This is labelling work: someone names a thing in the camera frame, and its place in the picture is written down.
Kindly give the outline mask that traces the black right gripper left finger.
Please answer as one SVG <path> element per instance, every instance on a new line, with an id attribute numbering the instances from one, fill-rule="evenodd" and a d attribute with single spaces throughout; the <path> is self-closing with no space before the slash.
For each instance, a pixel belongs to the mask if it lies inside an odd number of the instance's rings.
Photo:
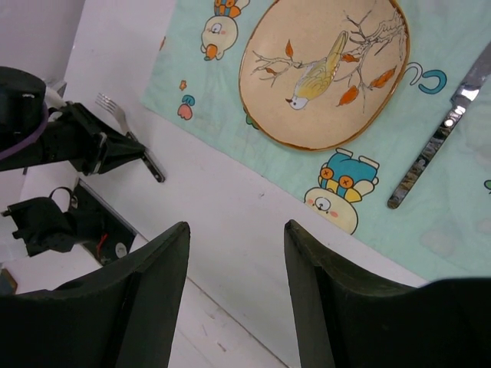
<path id="1" fill-rule="evenodd" d="M 3 367 L 166 367 L 189 261 L 178 222 L 53 291 L 1 298 Z"/>

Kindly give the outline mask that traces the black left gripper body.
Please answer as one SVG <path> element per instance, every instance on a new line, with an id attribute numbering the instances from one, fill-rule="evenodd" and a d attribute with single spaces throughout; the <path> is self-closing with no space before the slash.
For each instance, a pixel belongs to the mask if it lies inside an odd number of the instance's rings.
<path id="1" fill-rule="evenodd" d="M 146 147 L 118 133 L 81 103 L 48 108 L 48 125 L 38 139 L 41 163 L 68 161 L 86 176 L 108 173 L 143 158 Z"/>

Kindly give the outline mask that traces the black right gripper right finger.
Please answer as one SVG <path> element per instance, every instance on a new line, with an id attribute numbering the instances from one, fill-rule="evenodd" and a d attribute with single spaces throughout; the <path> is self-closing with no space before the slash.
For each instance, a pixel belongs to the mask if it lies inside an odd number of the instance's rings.
<path id="1" fill-rule="evenodd" d="M 303 367 L 488 367 L 490 280 L 411 287 L 325 247 L 297 222 L 285 265 Z"/>

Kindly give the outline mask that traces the round bird pattern plate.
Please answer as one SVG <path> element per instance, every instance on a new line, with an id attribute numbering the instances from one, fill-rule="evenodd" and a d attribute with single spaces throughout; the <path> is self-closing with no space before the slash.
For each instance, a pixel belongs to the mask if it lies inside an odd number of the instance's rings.
<path id="1" fill-rule="evenodd" d="M 409 54 L 396 1 L 276 1 L 245 46 L 239 96 L 249 121 L 272 140 L 329 150 L 374 122 Z"/>

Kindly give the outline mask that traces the green cartoon print cloth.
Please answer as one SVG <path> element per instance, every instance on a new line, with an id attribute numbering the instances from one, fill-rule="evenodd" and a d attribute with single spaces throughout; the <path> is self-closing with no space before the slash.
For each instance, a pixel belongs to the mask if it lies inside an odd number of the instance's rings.
<path id="1" fill-rule="evenodd" d="M 296 199 L 318 184 L 325 163 L 355 179 L 377 176 L 374 192 L 355 204 L 354 235 L 422 278 L 490 274 L 490 87 L 425 170 L 398 209 L 387 200 L 450 108 L 450 97 L 490 40 L 488 1 L 403 1 L 410 63 L 394 98 L 348 149 L 377 170 L 334 151 L 301 152 L 260 132 L 239 101 L 242 51 L 267 1 L 239 20 L 239 40 L 221 61 L 205 61 L 199 30 L 209 1 L 178 1 L 143 95 L 143 104 L 239 161 Z"/>

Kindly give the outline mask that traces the fork with black handle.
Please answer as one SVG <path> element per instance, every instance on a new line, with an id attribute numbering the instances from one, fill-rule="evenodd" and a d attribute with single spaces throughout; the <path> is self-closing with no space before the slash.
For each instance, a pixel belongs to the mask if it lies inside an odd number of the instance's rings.
<path id="1" fill-rule="evenodd" d="M 121 106 L 115 103 L 107 95 L 102 93 L 97 94 L 95 102 L 99 107 L 103 108 L 113 116 L 113 118 L 120 125 L 120 128 L 124 136 L 135 142 L 139 142 L 137 137 L 131 131 L 127 123 L 126 113 Z M 153 157 L 153 154 L 151 153 L 148 147 L 145 148 L 142 161 L 157 182 L 159 183 L 165 182 L 166 177 L 164 175 L 163 169 L 160 167 L 160 164 L 157 162 L 157 160 Z"/>

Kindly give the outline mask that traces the knife with patterned handle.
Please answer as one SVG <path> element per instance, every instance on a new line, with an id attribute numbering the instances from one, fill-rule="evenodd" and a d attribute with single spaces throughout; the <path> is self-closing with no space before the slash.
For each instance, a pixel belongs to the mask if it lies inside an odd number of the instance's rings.
<path id="1" fill-rule="evenodd" d="M 483 49 L 465 77 L 459 83 L 453 96 L 450 98 L 450 110 L 387 200 L 387 207 L 389 209 L 397 209 L 406 199 L 410 190 L 414 187 L 417 180 L 422 176 L 425 169 L 430 165 L 435 155 L 462 119 L 470 104 L 477 98 L 489 76 L 490 43 Z"/>

